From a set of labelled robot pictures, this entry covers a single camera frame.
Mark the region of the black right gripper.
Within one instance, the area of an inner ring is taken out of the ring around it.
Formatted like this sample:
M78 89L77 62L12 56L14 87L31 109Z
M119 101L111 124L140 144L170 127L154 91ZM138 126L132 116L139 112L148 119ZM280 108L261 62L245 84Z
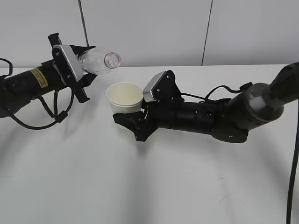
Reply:
M143 103L144 112L116 113L114 122L135 132L137 141L146 141L158 128L177 129L177 110L183 98L171 98L152 103Z

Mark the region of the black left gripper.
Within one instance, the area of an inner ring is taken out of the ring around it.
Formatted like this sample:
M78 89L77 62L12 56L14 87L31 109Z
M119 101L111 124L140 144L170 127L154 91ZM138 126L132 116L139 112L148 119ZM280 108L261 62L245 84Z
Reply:
M74 91L74 94L80 103L84 103L88 101L89 98L87 97L84 88L90 86L91 83L98 75L87 73L83 75L83 77L78 82L75 82L74 78L71 77L71 72L67 68L67 64L64 61L63 56L59 55L59 53L57 53L56 50L53 50L54 45L62 44L59 38L59 33L50 34L48 36L48 39L52 47L52 56L54 58L55 65L62 77L63 82L65 83L66 86L70 87ZM76 46L76 45L70 45L70 47L71 47L70 55L74 55L75 57L80 57L86 51L96 48L96 46Z

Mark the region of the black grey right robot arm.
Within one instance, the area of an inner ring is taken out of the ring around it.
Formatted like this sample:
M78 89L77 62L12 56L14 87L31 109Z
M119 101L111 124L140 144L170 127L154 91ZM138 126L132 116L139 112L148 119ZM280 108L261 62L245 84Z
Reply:
M146 141L159 128L202 133L217 140L243 143L250 130L277 120L284 105L299 98L299 65L285 66L271 84L247 83L231 90L234 98L186 102L171 70L155 75L143 91L142 109L116 113L116 124Z

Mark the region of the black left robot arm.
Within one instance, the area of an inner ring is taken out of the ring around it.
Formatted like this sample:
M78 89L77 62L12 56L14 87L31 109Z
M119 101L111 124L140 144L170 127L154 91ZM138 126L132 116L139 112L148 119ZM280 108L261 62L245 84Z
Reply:
M8 117L8 112L15 114L39 96L67 87L74 91L78 102L89 100L84 88L93 82L96 75L84 72L78 58L94 47L63 45L58 33L49 35L48 39L52 60L14 76L0 77L1 118Z

